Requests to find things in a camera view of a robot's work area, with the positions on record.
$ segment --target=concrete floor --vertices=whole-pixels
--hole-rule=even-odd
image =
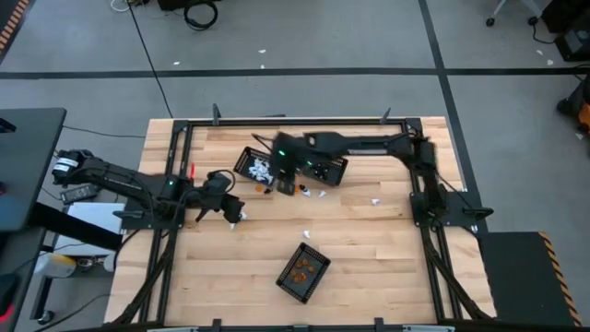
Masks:
[[[0,72],[150,70],[129,13],[110,0],[37,0]],[[531,16],[519,2],[503,9],[493,29],[489,0],[428,0],[447,68],[570,66],[552,45],[532,41]],[[136,8],[157,70],[404,67],[434,68],[418,1],[225,0],[205,32],[159,11],[156,1]],[[543,24],[539,38],[549,40]],[[590,233],[585,194],[587,143],[554,112],[577,84],[570,76],[449,77],[459,120],[492,231],[545,231],[554,243],[570,291],[590,325],[587,271]],[[436,76],[167,77],[161,84],[176,117],[223,115],[445,115]],[[142,135],[148,119],[168,117],[153,78],[0,79],[0,108],[64,107],[66,123],[114,134]],[[58,148],[87,148],[105,160],[135,168],[141,139],[62,133]],[[59,188],[46,179],[45,188]],[[113,195],[101,193],[100,201]],[[45,193],[40,201],[59,207]],[[96,295],[110,279],[66,279],[55,284],[48,308],[58,317]],[[30,294],[36,290],[33,282]],[[57,301],[56,294],[65,301]],[[18,331],[31,331],[26,304]],[[58,329],[97,326],[106,300]]]

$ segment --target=chair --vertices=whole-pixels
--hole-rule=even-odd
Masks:
[[[521,0],[521,1],[525,4],[525,6],[527,6],[535,14],[533,17],[528,19],[528,24],[529,25],[537,24],[538,18],[540,18],[543,13],[541,12],[541,9],[539,9],[537,4],[535,3],[535,0]],[[488,27],[491,27],[494,25],[494,23],[496,23],[496,15],[498,15],[498,12],[500,11],[500,9],[502,9],[502,7],[505,4],[506,4],[506,0],[500,1],[498,6],[496,7],[496,10],[494,10],[494,14],[491,16],[491,18],[488,18],[486,20],[486,25]]]

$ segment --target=red object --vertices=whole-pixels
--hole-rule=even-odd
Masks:
[[[3,315],[0,315],[0,323],[7,322],[14,310],[15,310],[14,305],[10,304],[10,306],[8,307],[8,310],[6,310],[6,312]]]

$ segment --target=black tray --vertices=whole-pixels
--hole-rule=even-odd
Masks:
[[[270,161],[270,155],[268,153],[264,153],[263,151],[257,150],[255,148],[245,147],[242,151],[242,154],[238,158],[236,165],[233,166],[233,171],[237,172],[241,176],[247,177],[248,179],[250,179],[254,182],[258,182],[260,184],[264,184],[267,186],[272,186],[276,180],[275,178],[273,178],[273,181],[271,181],[271,182],[269,182],[267,179],[264,179],[262,181],[258,181],[258,180],[256,180],[255,177],[253,177],[250,174],[250,172],[248,172],[248,169],[250,167],[254,166],[255,159]]]
[[[347,165],[348,160],[344,158],[338,158],[329,162],[317,162],[310,167],[304,168],[302,173],[306,177],[314,179],[315,181],[319,181],[323,184],[337,186],[342,181],[344,170],[347,168]],[[316,167],[322,170],[327,170],[327,172],[324,173],[325,177],[318,177],[315,175]]]
[[[314,267],[314,272],[310,273],[306,267],[296,268],[295,265],[302,259],[307,259],[309,264],[306,267]],[[311,246],[301,243],[293,257],[287,263],[287,266],[277,279],[277,286],[286,291],[289,295],[305,304],[312,297],[313,291],[324,276],[325,271],[332,261],[324,255],[318,253]],[[305,273],[307,279],[300,283],[295,283],[290,271],[295,269],[298,273]]]

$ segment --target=wooden tabletop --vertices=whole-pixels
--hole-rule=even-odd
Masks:
[[[423,117],[422,124],[424,135],[438,148],[439,172],[462,187],[445,119]],[[172,120],[150,122],[141,172],[164,171],[171,126]],[[397,127],[198,127],[190,154],[195,183],[201,184],[208,172],[232,170],[245,146],[264,150],[251,133],[273,136],[278,130],[294,135],[337,131],[369,136],[392,135]],[[235,231],[221,214],[209,213],[197,224],[198,210],[187,210],[176,244],[166,325],[210,326],[214,318],[221,318],[224,326],[370,325],[374,317],[382,317],[386,324],[435,323],[424,251],[408,201],[411,183],[406,167],[392,157],[347,159],[339,187],[299,178],[311,189],[311,197],[264,195],[255,191],[255,183],[237,175],[231,193],[246,203],[248,220]],[[320,198],[321,190],[327,195]],[[381,204],[373,206],[372,198]],[[310,240],[303,237],[304,230],[310,232]],[[445,230],[457,279],[481,309],[494,316],[476,238],[461,228]],[[152,234],[141,231],[120,253],[105,321],[118,316],[141,286]],[[332,259],[306,305],[275,284],[301,242]],[[439,279],[445,312],[451,316],[446,286]],[[159,285],[154,295],[150,318],[155,317]]]

